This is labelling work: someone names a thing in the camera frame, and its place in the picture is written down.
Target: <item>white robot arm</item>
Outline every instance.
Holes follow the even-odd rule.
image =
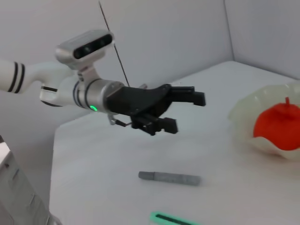
[[[169,84],[144,90],[125,87],[121,82],[104,80],[93,63],[105,56],[114,44],[106,30],[91,30],[59,45],[56,59],[31,66],[0,60],[0,90],[21,94],[34,82],[42,83],[40,100],[49,106],[77,105],[107,113],[112,124],[127,126],[112,115],[130,116],[132,128],[155,135],[164,129],[178,132],[176,120],[161,119],[172,102],[191,102],[205,106],[204,93],[194,87],[172,87]]]

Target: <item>green led light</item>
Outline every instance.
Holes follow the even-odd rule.
[[[91,109],[91,110],[94,110],[95,112],[98,111],[98,109],[97,109],[95,106],[93,106],[93,105],[90,106],[90,109]]]

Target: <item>gray marker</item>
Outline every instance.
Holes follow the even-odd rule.
[[[168,183],[198,186],[201,178],[199,176],[174,174],[166,172],[139,172],[139,178],[143,180],[156,180]]]

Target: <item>camera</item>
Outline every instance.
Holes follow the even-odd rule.
[[[57,46],[55,57],[71,69],[81,70],[105,56],[105,50],[114,44],[108,30],[90,30]]]

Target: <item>white bowl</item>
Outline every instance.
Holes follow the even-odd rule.
[[[281,155],[287,159],[300,160],[300,149],[281,150],[266,138],[253,137],[253,129],[258,116],[272,106],[284,103],[286,97],[289,97],[291,104],[300,106],[300,82],[261,88],[238,101],[228,118],[234,124],[239,140],[249,143],[266,153]]]

